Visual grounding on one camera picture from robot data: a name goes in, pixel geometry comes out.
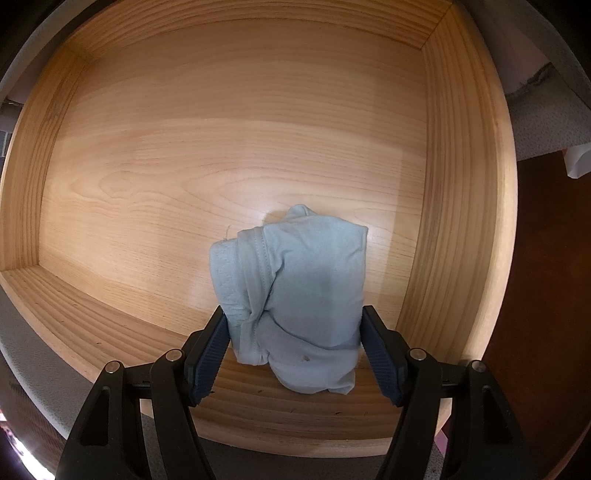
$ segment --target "metal pin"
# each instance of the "metal pin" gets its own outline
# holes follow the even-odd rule
[[[421,361],[427,358],[427,352],[422,348],[413,348],[410,350],[410,356],[415,360]]]
[[[108,374],[114,374],[120,367],[120,363],[117,360],[113,360],[105,365],[105,372]]]
[[[175,362],[176,360],[180,359],[183,356],[183,351],[179,350],[178,348],[173,348],[166,352],[166,360],[169,362]]]
[[[480,374],[486,372],[486,365],[480,360],[474,360],[472,362],[472,368]]]

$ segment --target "white fabric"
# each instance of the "white fabric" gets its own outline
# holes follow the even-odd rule
[[[367,227],[292,207],[282,222],[212,245],[213,286],[240,363],[287,388],[355,385]]]
[[[572,179],[579,179],[591,171],[591,143],[570,147],[564,155],[566,173]]]

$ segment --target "wood grain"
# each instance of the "wood grain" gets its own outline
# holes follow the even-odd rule
[[[77,91],[47,173],[40,264],[188,335],[217,306],[211,244],[305,203],[369,227],[366,302],[394,327],[425,154],[415,49],[289,21],[161,35],[94,64]]]
[[[114,358],[126,366],[151,362],[186,339],[99,302],[40,266],[4,271],[0,283],[41,338],[90,381]],[[302,395],[284,388],[268,366],[237,363],[229,350],[212,390],[193,410],[199,435],[271,453],[382,454],[398,420],[368,369],[358,370],[349,395]]]
[[[369,226],[366,302],[389,327],[440,359],[481,356],[511,259],[515,156],[488,52],[458,7],[441,19],[448,6],[115,4],[55,56],[15,132],[3,288],[94,380],[206,323],[211,243],[305,203]],[[347,396],[299,395],[229,352],[198,431],[383,454],[398,413],[357,372]]]
[[[398,330],[440,361],[481,358],[515,239],[511,121],[473,21],[453,5],[423,48],[427,171],[415,263]]]
[[[79,56],[61,48],[20,114],[0,181],[0,270],[38,263],[47,167],[57,131],[86,68]]]
[[[284,19],[339,25],[420,48],[449,0],[125,0],[95,16],[71,45],[102,58],[147,38],[231,20]]]

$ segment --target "dark wooden floor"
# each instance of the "dark wooden floor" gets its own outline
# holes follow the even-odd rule
[[[545,478],[591,420],[591,174],[568,178],[556,153],[519,162],[518,177],[513,263],[484,360]]]

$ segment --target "light blue cloth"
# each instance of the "light blue cloth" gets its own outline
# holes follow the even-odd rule
[[[280,223],[212,245],[210,271],[240,363],[287,388],[355,386],[367,227],[292,207]]]

